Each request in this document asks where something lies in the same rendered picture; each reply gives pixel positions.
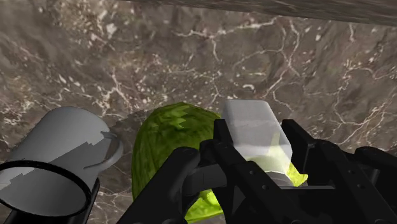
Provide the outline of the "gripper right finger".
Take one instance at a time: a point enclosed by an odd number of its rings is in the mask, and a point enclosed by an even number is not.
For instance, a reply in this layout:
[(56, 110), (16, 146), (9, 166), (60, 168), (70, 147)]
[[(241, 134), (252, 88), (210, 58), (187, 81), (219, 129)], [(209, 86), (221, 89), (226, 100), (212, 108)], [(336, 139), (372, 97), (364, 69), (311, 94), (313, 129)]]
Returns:
[(326, 205), (347, 208), (348, 214), (338, 214), (335, 224), (397, 224), (397, 157), (370, 146), (346, 153), (313, 138), (292, 119), (283, 120), (281, 127), (299, 173), (326, 194)]

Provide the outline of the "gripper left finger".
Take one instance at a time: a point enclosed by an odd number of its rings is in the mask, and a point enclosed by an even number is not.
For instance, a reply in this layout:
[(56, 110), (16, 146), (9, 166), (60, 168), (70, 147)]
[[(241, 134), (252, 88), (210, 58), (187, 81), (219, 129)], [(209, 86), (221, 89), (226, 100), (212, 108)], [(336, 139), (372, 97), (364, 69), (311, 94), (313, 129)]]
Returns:
[(226, 224), (310, 224), (310, 216), (233, 147), (222, 119), (200, 149), (176, 148), (116, 224), (188, 224), (187, 211), (204, 190), (214, 192)]

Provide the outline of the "white rectangular block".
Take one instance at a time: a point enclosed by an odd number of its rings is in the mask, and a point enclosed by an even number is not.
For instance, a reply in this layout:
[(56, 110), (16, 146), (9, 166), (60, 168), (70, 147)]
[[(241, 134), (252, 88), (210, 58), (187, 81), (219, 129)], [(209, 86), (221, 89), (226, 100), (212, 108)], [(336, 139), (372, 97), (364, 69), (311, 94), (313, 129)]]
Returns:
[(254, 161), (277, 185), (293, 186), (287, 175), (293, 150), (267, 102), (227, 100), (221, 118), (234, 148), (247, 161)]

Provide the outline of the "green lettuce head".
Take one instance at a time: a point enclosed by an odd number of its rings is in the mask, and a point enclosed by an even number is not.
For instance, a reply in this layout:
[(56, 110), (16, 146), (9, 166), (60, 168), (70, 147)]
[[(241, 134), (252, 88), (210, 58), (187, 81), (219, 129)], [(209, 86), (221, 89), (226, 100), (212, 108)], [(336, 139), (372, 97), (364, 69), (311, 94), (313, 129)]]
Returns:
[[(198, 150), (202, 141), (212, 139), (214, 120), (218, 118), (221, 118), (220, 114), (185, 102), (155, 109), (141, 125), (134, 143), (131, 164), (133, 200), (175, 148), (188, 146)], [(286, 177), (288, 184), (303, 186), (309, 176), (300, 174), (290, 163), (286, 176), (281, 174), (281, 177)], [(185, 219), (195, 223), (221, 214), (223, 211), (215, 194), (205, 190), (200, 192)]]

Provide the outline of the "grey mug with black rim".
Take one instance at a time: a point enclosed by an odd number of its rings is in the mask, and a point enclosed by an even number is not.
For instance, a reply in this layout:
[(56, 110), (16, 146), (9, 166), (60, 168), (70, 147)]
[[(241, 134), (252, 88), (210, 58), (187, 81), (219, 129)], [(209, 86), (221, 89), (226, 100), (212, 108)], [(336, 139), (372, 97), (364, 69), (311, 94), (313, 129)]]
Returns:
[(123, 154), (123, 143), (97, 115), (55, 108), (0, 164), (4, 224), (87, 224), (98, 175)]

